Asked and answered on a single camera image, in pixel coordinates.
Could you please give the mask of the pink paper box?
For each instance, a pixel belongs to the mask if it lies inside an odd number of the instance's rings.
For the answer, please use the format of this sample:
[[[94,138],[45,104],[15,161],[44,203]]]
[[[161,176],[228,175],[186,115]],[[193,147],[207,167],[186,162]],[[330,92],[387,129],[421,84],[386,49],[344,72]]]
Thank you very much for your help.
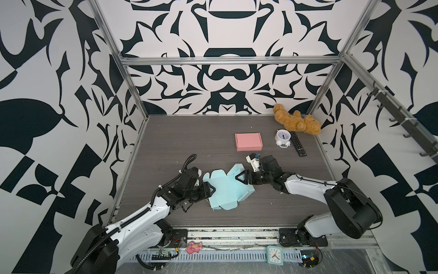
[[[238,133],[235,134],[236,150],[240,151],[261,151],[263,142],[260,133]]]

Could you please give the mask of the light blue paper box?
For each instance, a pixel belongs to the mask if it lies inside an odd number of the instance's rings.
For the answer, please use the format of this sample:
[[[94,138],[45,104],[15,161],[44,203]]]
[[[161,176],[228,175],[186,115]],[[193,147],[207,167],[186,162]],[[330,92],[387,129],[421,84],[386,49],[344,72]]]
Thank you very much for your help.
[[[224,170],[214,170],[204,174],[203,181],[216,189],[208,199],[212,210],[232,210],[255,192],[252,185],[236,179],[236,175],[244,170],[242,163],[236,163],[227,173]]]

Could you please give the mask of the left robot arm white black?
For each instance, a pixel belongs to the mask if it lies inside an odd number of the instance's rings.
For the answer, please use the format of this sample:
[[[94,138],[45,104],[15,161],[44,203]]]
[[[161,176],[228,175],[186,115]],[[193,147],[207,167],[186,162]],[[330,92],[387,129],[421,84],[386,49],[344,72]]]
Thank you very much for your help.
[[[164,245],[172,235],[165,220],[173,211],[210,198],[216,191],[196,167],[182,170],[171,182],[158,186],[151,201],[107,227],[89,229],[71,259],[71,274],[114,274],[141,251]]]

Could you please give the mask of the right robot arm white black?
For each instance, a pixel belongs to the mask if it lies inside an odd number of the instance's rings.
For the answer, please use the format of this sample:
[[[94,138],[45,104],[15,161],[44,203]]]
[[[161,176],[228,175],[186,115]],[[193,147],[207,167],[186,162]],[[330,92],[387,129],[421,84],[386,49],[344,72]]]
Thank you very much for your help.
[[[269,184],[284,194],[307,197],[328,206],[327,213],[312,215],[297,226],[296,235],[300,242],[305,238],[316,239],[338,233],[359,239],[367,230],[383,222],[377,205],[348,178],[326,181],[286,172],[271,155],[260,158],[250,154],[246,160],[251,168],[235,176],[241,183]]]

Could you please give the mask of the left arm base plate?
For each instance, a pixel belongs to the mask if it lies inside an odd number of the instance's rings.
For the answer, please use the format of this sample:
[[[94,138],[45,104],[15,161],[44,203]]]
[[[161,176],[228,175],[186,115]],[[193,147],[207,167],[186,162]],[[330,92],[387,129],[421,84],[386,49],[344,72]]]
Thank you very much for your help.
[[[171,232],[167,231],[157,244],[150,245],[147,248],[175,248],[181,242],[186,241],[187,236],[187,229],[173,229]]]

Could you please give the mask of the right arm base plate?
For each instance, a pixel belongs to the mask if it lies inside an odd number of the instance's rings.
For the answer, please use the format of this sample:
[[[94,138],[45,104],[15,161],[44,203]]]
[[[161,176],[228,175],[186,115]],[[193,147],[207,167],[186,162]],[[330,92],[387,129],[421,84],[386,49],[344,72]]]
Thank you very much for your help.
[[[283,247],[327,247],[326,236],[313,237],[304,228],[280,228],[279,244]]]

